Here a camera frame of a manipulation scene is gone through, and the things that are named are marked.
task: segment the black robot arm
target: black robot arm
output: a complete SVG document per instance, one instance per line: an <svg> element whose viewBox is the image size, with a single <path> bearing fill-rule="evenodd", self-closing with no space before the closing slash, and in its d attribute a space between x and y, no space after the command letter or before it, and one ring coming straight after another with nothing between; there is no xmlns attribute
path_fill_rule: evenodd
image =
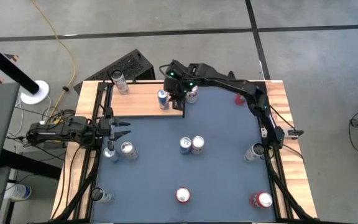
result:
<svg viewBox="0 0 358 224"><path fill-rule="evenodd" d="M165 72L161 71L162 67L167 67ZM241 94L246 99L250 112L260 119L263 128L267 131L266 138L263 138L265 148L282 148L284 139L283 129L275 125L270 114L267 94L255 82L236 80L233 72L230 72L229 75L223 75L204 63L191 63L188 67L185 67L180 62L173 60L169 65L161 66L160 71L166 76L164 90L169 92L171 100L183 101L186 92L191 91L194 86L217 86ZM266 150L265 157L268 162L269 175L282 191L298 217L318 222L298 205L291 193L281 182L278 174L273 169L268 150Z"/></svg>

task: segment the gray floor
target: gray floor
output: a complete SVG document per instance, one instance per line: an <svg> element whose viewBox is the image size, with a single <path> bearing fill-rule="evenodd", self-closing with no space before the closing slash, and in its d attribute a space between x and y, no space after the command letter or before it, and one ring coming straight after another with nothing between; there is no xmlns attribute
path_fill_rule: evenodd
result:
<svg viewBox="0 0 358 224"><path fill-rule="evenodd" d="M37 2L59 34L250 27L243 0ZM252 6L258 27L358 25L358 0L252 0ZM52 31L29 0L0 0L0 37L29 35L52 35ZM260 38L270 76L284 80L295 124L306 132L300 144L318 216L358 223L358 153L351 148L347 135L348 121L358 111L358 30L272 32L261 33ZM175 58L183 63L206 62L223 73L233 70L239 78L262 79L251 33L64 43L78 64L75 83L133 49L139 49L155 68ZM23 71L47 81L53 103L71 77L70 59L55 41L0 42L0 51L19 55L17 65ZM60 107L75 109L77 99L77 94L70 92ZM47 106L48 101L24 107L42 112ZM20 111L15 111L11 131L18 128L20 118ZM25 113L21 134L39 119L39 115ZM358 129L353 134L358 147ZM14 145L18 151L35 150L6 142L8 149ZM15 213L27 214L28 219L14 215L11 223L32 218L42 221L34 215L36 208L50 214L53 196L43 200L23 202L27 204L17 207Z"/></svg>

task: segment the aluminum can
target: aluminum can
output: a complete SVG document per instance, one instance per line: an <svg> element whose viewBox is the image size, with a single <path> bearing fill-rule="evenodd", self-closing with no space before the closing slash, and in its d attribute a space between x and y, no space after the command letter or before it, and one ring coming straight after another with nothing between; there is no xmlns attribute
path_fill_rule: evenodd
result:
<svg viewBox="0 0 358 224"><path fill-rule="evenodd" d="M187 203L190 200L190 191L186 187L181 187L177 190L176 197L178 202Z"/></svg>
<svg viewBox="0 0 358 224"><path fill-rule="evenodd" d="M242 96L241 94L237 94L236 95L236 99L234 100L234 102L239 105L242 106L246 103L246 98L244 96Z"/></svg>
<svg viewBox="0 0 358 224"><path fill-rule="evenodd" d="M126 95L129 93L129 87L127 82L125 81L124 74L115 70L111 74L111 80L114 82L115 86L118 88L118 92L122 95Z"/></svg>
<svg viewBox="0 0 358 224"><path fill-rule="evenodd" d="M188 137L183 137L180 139L180 153L187 155L191 150L191 139Z"/></svg>
<svg viewBox="0 0 358 224"><path fill-rule="evenodd" d="M269 208L273 204L273 198L267 192L258 192L250 196L249 203L254 208Z"/></svg>
<svg viewBox="0 0 358 224"><path fill-rule="evenodd" d="M94 202L108 203L114 200L114 194L106 193L100 187L95 187L91 191L91 200Z"/></svg>
<svg viewBox="0 0 358 224"><path fill-rule="evenodd" d="M194 137L191 143L191 153L193 153L194 155L199 155L203 153L203 147L204 147L203 137L201 136Z"/></svg>
<svg viewBox="0 0 358 224"><path fill-rule="evenodd" d="M187 103L196 103L198 94L198 86L194 86L191 91L186 93L186 102Z"/></svg>
<svg viewBox="0 0 358 224"><path fill-rule="evenodd" d="M168 94L163 90L159 90L157 92L157 98L158 98L158 103L160 104L161 110L167 110L169 108Z"/></svg>
<svg viewBox="0 0 358 224"><path fill-rule="evenodd" d="M107 147L104 148L103 155L110 159L113 163L119 161L119 154L115 150L109 150Z"/></svg>
<svg viewBox="0 0 358 224"><path fill-rule="evenodd" d="M265 148L261 143L252 145L246 153L244 153L244 160L246 162L252 162L257 158L260 158L265 153Z"/></svg>
<svg viewBox="0 0 358 224"><path fill-rule="evenodd" d="M121 152L127 159L137 159L139 157L137 148L130 142L124 142L121 145Z"/></svg>

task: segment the gray mat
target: gray mat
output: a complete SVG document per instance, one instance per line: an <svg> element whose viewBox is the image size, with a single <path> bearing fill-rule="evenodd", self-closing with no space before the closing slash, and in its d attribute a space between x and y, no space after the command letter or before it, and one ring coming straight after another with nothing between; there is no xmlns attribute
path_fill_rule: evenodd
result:
<svg viewBox="0 0 358 224"><path fill-rule="evenodd" d="M235 94L200 88L198 101L186 104L186 118L122 118L139 150L134 161L117 164L102 157L98 186L115 192L112 203L95 203L91 221L104 222L246 222L272 221L272 208L254 209L252 193L269 192L263 160L248 164L243 154L260 142L257 119L248 107L234 103ZM181 155L179 140L200 135L202 155ZM190 201L180 204L175 192L187 187Z"/></svg>

